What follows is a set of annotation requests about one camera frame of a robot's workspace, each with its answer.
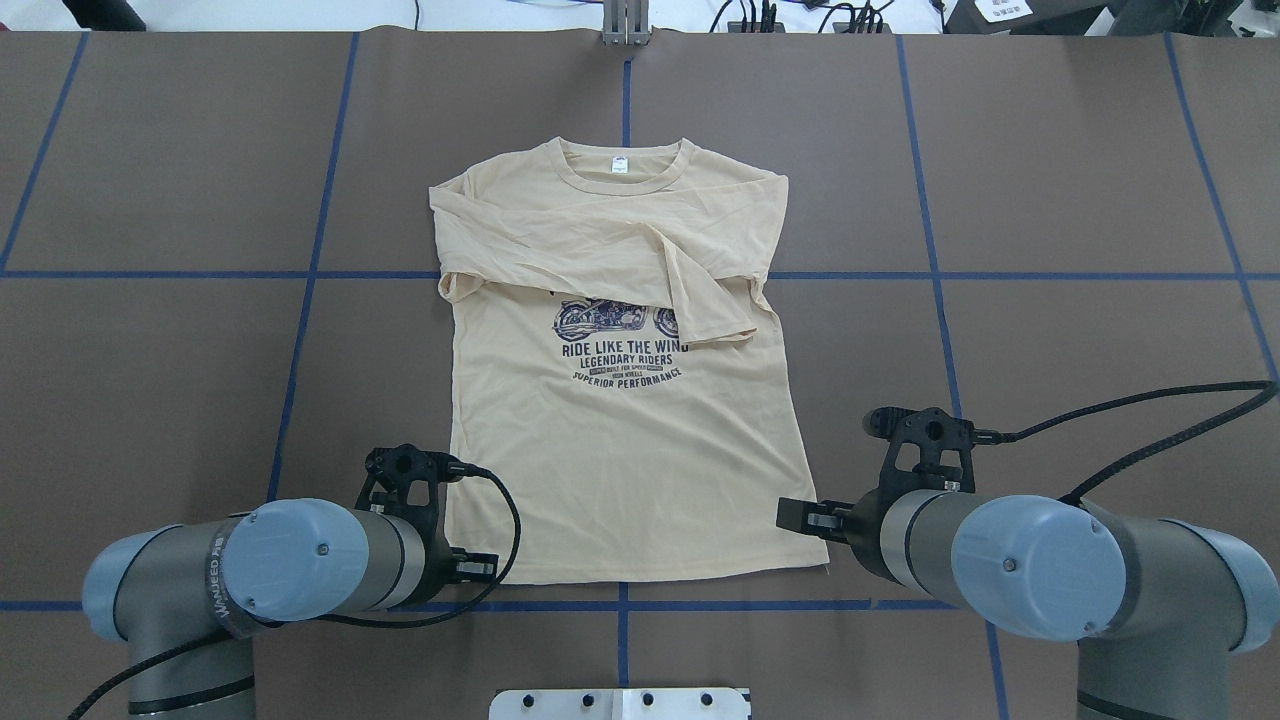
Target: white paper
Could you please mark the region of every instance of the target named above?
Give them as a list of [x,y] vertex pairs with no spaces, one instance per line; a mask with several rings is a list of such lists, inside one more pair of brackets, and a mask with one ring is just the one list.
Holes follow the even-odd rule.
[[1027,0],[974,0],[988,23],[1002,23],[1032,14]]

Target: metal bracket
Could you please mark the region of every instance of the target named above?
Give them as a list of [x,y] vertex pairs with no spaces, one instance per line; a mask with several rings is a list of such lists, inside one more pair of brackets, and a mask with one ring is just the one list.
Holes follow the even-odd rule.
[[649,0],[604,0],[605,45],[649,45]]
[[744,688],[504,691],[489,720],[750,720]]

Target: t-shirt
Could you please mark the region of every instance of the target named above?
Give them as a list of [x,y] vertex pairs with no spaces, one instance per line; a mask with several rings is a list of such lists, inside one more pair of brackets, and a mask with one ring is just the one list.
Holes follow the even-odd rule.
[[[451,451],[522,520],[509,583],[682,580],[827,561],[774,527],[814,498],[782,325],[764,299],[786,177],[682,140],[554,138],[431,188],[453,304]],[[486,483],[445,532],[509,551]]]

